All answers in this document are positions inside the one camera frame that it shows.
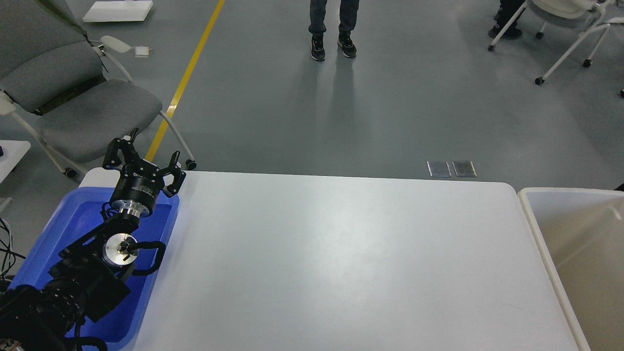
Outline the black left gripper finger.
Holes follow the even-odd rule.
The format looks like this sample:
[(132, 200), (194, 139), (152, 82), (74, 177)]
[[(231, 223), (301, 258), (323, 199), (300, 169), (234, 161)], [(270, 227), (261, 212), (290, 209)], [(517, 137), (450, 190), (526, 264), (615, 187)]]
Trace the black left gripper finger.
[[(176, 194), (178, 194), (186, 178), (186, 173), (178, 165), (179, 157), (180, 151), (175, 151), (170, 158), (168, 166), (158, 168), (157, 170), (158, 188), (167, 197), (174, 197)], [(173, 176), (173, 180), (172, 182), (170, 182), (170, 184), (165, 184), (165, 177), (169, 175)]]
[(134, 147), (134, 140), (139, 129), (133, 129), (128, 138), (114, 138), (107, 147), (102, 168), (122, 171), (123, 167), (138, 163), (142, 158)]

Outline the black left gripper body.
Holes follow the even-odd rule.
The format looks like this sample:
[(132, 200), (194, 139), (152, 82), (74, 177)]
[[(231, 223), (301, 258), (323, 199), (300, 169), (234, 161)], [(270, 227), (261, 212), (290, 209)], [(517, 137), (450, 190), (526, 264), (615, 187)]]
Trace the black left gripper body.
[(158, 194), (165, 187), (167, 174), (150, 162), (131, 162), (120, 169), (120, 177), (110, 204), (118, 213), (149, 217), (156, 206)]

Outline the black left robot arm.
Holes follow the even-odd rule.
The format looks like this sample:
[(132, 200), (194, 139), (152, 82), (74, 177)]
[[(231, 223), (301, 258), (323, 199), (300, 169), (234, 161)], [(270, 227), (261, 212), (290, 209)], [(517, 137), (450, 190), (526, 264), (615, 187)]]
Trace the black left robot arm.
[(166, 167), (138, 155), (137, 129), (128, 138), (114, 138), (103, 158), (103, 169), (119, 179), (102, 205), (99, 224), (59, 252), (49, 269), (51, 280), (37, 289), (22, 284), (1, 295), (1, 345), (12, 351), (80, 351), (85, 345), (108, 349), (97, 337), (82, 337), (87, 319), (98, 322), (131, 293), (129, 277), (156, 273), (166, 244), (140, 241), (133, 233), (142, 218), (154, 213), (159, 194), (180, 191), (186, 173), (175, 151)]

